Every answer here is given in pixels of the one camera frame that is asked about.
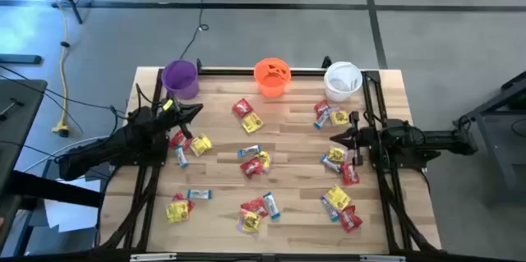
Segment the purple plastic bucket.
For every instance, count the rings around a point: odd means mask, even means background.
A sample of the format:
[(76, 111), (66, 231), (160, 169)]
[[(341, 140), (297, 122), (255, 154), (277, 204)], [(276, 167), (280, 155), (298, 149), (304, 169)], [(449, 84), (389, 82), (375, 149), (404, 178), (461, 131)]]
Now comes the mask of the purple plastic bucket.
[(170, 63), (164, 68), (161, 80), (167, 91), (178, 99), (193, 99), (199, 92), (197, 67), (188, 61)]

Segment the black table beam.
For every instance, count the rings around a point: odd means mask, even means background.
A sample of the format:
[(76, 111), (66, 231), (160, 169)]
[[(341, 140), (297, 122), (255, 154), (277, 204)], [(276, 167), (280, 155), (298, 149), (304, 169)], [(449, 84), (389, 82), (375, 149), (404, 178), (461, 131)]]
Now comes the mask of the black table beam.
[(29, 196), (38, 199), (56, 200), (74, 205), (98, 208), (103, 194), (87, 188), (57, 182), (33, 174), (12, 171), (3, 184), (0, 193)]

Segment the yellow candy packet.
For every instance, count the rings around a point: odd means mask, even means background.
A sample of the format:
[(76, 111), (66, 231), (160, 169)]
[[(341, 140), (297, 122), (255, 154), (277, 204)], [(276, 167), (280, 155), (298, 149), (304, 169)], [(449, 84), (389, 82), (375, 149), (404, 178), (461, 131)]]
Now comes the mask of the yellow candy packet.
[(246, 234), (258, 233), (260, 224), (260, 215), (246, 209), (241, 209), (239, 211), (237, 226), (239, 232)]
[(180, 223), (189, 219), (189, 204), (187, 200), (177, 200), (170, 203), (166, 208), (166, 216), (169, 223)]
[(352, 203), (349, 195), (338, 185), (333, 185), (325, 193), (325, 198), (338, 212), (346, 209)]
[(329, 116), (333, 126), (342, 126), (349, 123), (349, 116), (345, 110), (330, 108)]
[(263, 125), (261, 118), (254, 112), (247, 114), (242, 119), (242, 126), (248, 134), (258, 131)]
[(330, 147), (328, 159), (334, 163), (344, 163), (348, 158), (348, 150), (340, 147)]
[(199, 157), (207, 150), (212, 149), (213, 146), (210, 138), (205, 133), (201, 133), (191, 140), (190, 148), (194, 155)]
[(266, 151), (261, 151), (256, 155), (257, 159), (261, 163), (262, 171), (268, 173), (270, 171), (271, 157)]

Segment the dark grey table frame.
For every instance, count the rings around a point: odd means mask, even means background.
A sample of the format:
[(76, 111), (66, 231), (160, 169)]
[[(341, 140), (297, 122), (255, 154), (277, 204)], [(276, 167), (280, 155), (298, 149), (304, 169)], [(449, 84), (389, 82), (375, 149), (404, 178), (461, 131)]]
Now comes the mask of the dark grey table frame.
[(508, 80), (485, 103), (453, 121), (475, 123), (500, 172), (496, 198), (526, 203), (526, 71)]

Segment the dark grey side table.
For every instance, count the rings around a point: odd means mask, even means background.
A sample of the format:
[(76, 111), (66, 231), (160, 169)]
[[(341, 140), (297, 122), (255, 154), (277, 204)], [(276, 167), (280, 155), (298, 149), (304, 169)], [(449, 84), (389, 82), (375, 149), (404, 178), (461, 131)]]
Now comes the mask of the dark grey side table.
[(12, 99), (22, 103), (10, 108), (7, 119), (0, 121), (0, 192), (16, 165), (47, 85), (45, 80), (0, 80), (0, 113), (13, 103)]

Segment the red Skittles candy packet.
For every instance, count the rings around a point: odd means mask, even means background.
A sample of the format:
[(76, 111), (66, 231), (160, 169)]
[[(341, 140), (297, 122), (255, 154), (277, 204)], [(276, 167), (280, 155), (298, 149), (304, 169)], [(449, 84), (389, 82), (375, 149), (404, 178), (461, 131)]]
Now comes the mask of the red Skittles candy packet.
[(354, 205), (350, 205), (339, 213), (339, 221), (346, 233), (352, 232), (362, 224), (362, 220), (355, 214), (355, 209)]
[(186, 198), (181, 192), (178, 192), (174, 195), (173, 201), (186, 201), (188, 206), (188, 212), (191, 212), (195, 207), (195, 203)]
[(252, 179), (254, 175), (261, 174), (263, 170), (262, 163), (257, 157), (252, 158), (245, 163), (242, 163), (240, 165), (240, 168), (244, 176), (248, 179)]
[(329, 104), (328, 104), (326, 99), (323, 99), (320, 102), (318, 102), (314, 106), (314, 110), (316, 112), (316, 118), (320, 118), (323, 115), (323, 113), (329, 108), (330, 108), (330, 106), (329, 106)]
[(341, 165), (342, 181), (345, 186), (358, 184), (360, 178), (355, 167), (351, 163), (344, 163)]
[(245, 215), (247, 212), (252, 212), (261, 216), (262, 218), (265, 218), (269, 215), (269, 212), (265, 207), (265, 201), (261, 197), (241, 204), (240, 214)]
[(238, 117), (243, 118), (253, 111), (253, 107), (246, 99), (242, 98), (233, 105), (232, 110)]
[(191, 145), (191, 139), (188, 139), (184, 136), (183, 132), (179, 130), (169, 141), (168, 147), (175, 149), (177, 146), (182, 146), (184, 151), (187, 151)]

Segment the black flat stand foot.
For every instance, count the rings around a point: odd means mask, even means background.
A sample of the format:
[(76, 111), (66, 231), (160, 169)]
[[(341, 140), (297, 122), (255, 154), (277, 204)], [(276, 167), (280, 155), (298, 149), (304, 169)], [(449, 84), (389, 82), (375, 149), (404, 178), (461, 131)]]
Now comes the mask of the black flat stand foot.
[(0, 53), (1, 64), (39, 65), (42, 60), (40, 55)]

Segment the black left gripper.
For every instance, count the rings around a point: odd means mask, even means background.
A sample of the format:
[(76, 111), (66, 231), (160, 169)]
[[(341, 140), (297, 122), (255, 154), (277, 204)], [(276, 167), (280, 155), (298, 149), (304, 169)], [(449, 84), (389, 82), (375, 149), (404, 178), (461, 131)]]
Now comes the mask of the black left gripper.
[(157, 117), (157, 132), (166, 132), (178, 126), (188, 139), (193, 137), (187, 125), (203, 109), (202, 103), (184, 104), (176, 99), (168, 99)]

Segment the white paper sheets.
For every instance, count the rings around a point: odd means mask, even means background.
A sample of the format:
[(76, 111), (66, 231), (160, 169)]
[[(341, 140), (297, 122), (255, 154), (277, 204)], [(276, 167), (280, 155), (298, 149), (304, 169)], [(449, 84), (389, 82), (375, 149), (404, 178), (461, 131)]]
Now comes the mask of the white paper sheets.
[[(97, 177), (81, 176), (80, 179), (65, 181), (58, 176), (58, 170), (52, 166), (46, 177), (61, 183), (79, 186), (101, 192), (101, 180)], [(44, 200), (45, 215), (51, 228), (58, 227), (59, 232), (70, 232), (93, 228), (97, 223), (97, 207), (74, 205), (56, 200)]]

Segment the silver metal bracket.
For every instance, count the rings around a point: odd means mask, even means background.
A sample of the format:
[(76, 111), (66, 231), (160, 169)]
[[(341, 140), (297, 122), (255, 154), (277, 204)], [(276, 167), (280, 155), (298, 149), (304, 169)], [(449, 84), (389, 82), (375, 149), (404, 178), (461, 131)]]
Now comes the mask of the silver metal bracket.
[(130, 256), (129, 262), (160, 262), (176, 260), (176, 253), (145, 253)]
[(396, 255), (361, 255), (360, 262), (407, 262), (404, 256)]

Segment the white plastic bucket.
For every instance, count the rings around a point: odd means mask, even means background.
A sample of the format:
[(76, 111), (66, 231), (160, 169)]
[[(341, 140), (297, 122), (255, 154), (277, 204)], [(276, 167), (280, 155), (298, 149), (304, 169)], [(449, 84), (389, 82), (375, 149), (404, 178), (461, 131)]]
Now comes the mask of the white plastic bucket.
[(324, 75), (325, 96), (331, 101), (343, 102), (357, 92), (362, 83), (362, 72), (351, 62), (335, 62)]

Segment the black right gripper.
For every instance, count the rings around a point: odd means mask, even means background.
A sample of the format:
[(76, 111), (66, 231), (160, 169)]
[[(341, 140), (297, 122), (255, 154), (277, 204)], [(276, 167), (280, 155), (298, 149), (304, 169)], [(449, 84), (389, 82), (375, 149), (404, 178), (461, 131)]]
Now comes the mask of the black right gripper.
[(361, 147), (371, 147), (379, 148), (382, 146), (381, 143), (381, 132), (378, 131), (373, 126), (365, 126), (360, 129), (360, 146), (358, 145), (356, 139), (353, 137), (358, 133), (358, 122), (359, 122), (359, 112), (352, 111), (349, 114), (349, 120), (351, 122), (351, 127), (349, 127), (345, 132), (331, 136), (330, 140), (345, 146), (347, 149), (353, 151), (353, 166), (362, 166), (362, 153), (360, 150)]

